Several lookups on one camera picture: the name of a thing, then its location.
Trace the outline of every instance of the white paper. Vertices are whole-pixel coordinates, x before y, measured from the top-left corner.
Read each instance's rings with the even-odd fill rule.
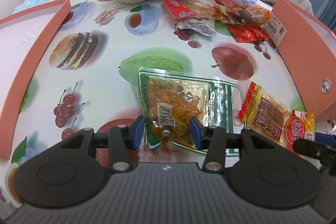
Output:
[[[264,25],[265,31],[271,37],[273,43],[277,47],[285,34],[287,29],[282,25],[282,23],[276,18],[274,14],[271,13],[271,18]]]

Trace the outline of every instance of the label sticker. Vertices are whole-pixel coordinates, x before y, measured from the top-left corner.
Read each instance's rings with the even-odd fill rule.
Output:
[[[278,46],[287,33],[287,29],[281,24],[275,15],[271,13],[271,18],[264,25],[264,29],[271,37],[275,46]]]
[[[175,119],[171,114],[172,106],[166,103],[157,104],[157,116],[159,118],[160,127],[169,126],[175,128]]]

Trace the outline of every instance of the clear plastic bag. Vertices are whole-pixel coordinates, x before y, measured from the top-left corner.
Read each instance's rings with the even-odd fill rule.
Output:
[[[205,150],[196,149],[189,134],[191,116],[204,126],[216,125],[230,133],[240,133],[244,125],[231,104],[235,89],[239,87],[220,80],[141,68],[138,91],[133,91],[139,95],[145,116],[143,153],[148,155],[148,149],[160,148],[162,138],[169,135],[172,144],[205,154]]]

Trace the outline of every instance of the pink box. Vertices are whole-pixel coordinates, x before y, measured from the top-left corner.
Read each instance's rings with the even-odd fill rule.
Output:
[[[9,159],[17,116],[31,77],[71,11],[54,0],[0,20],[0,157]]]
[[[336,36],[288,0],[277,0],[266,23],[307,111],[316,121],[336,118]]]

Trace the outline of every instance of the barcode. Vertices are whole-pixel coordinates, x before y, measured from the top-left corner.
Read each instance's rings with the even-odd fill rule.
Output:
[[[312,132],[306,132],[304,138],[305,138],[306,140],[313,141],[313,133],[312,133]]]
[[[271,31],[275,34],[277,32],[277,29],[272,25],[271,22],[267,22],[267,26],[271,29]]]
[[[175,128],[175,119],[171,114],[172,106],[166,103],[157,104],[157,115],[160,127],[169,126]]]
[[[279,34],[282,35],[282,33],[285,31],[285,28],[284,27],[281,27],[280,31],[279,31]]]
[[[255,22],[263,22],[264,21],[264,16],[259,15],[259,16],[252,16]]]

